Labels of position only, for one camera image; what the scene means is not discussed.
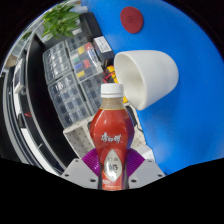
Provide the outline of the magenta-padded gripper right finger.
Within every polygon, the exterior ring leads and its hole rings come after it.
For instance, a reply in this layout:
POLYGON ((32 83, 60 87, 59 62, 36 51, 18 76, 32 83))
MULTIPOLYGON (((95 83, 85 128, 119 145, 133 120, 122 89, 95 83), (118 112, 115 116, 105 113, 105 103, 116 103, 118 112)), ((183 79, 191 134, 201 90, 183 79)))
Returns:
POLYGON ((126 183, 129 189, 146 186, 164 176, 151 149, 144 148, 141 152, 129 150, 126 163, 126 183))

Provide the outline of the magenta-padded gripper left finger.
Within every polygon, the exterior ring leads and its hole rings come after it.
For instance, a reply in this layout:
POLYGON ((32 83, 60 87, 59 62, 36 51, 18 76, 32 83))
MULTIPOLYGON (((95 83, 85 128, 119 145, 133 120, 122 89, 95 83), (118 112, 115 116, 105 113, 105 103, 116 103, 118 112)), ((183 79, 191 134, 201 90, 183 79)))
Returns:
POLYGON ((82 159, 74 159, 61 177, 84 188, 98 189, 100 163, 97 151, 92 149, 82 159))

